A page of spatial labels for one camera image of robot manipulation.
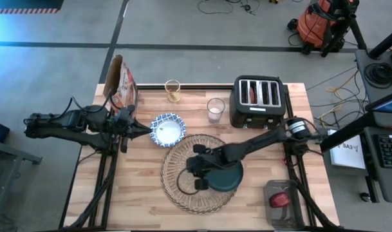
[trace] orange vacuum cleaner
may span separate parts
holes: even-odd
[[[355,37],[361,36],[355,20],[358,5],[359,0],[313,0],[300,18],[290,20],[287,27],[303,40],[303,54],[320,50],[325,57],[343,48],[344,36],[351,26],[358,31]]]

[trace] wooden table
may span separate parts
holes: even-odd
[[[103,87],[102,84],[97,86],[93,104],[104,102]],[[294,114],[313,121],[304,84],[288,84],[288,87]],[[142,124],[150,125],[157,115],[174,112],[183,118],[188,135],[205,133],[225,142],[242,142],[264,133],[265,130],[238,129],[230,125],[229,95],[229,90],[182,90],[182,99],[171,103],[164,90],[140,90],[136,118]],[[214,97],[225,101],[226,112],[219,124],[211,125],[206,104]],[[319,151],[316,145],[310,147]],[[273,229],[266,220],[263,187],[269,180],[288,179],[287,168],[282,162],[282,144],[248,155],[242,162],[245,174],[236,194],[223,209],[208,215],[186,213],[165,196],[160,184],[160,167],[168,150],[155,145],[148,135],[144,135],[129,141],[126,154],[119,153],[107,229]],[[91,148],[83,148],[80,158],[92,151]],[[78,166],[65,226],[75,221],[93,196],[99,156],[90,157]],[[327,217],[339,225],[322,157],[307,153],[304,165],[310,194]],[[304,221],[308,224],[302,198],[301,207]]]

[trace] round wire tray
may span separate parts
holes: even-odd
[[[193,157],[193,145],[202,144],[208,148],[216,148],[225,143],[210,135],[189,135],[172,147],[162,162],[162,187],[167,197],[180,209],[189,213],[204,214],[212,213],[222,208],[234,196],[236,189],[228,192],[220,192],[209,188],[208,190],[196,191],[193,177],[185,169],[187,158]],[[178,187],[190,194],[182,193]]]

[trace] black toaster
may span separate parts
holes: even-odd
[[[278,77],[239,76],[230,94],[230,123],[235,128],[272,129],[286,112],[284,86]]]

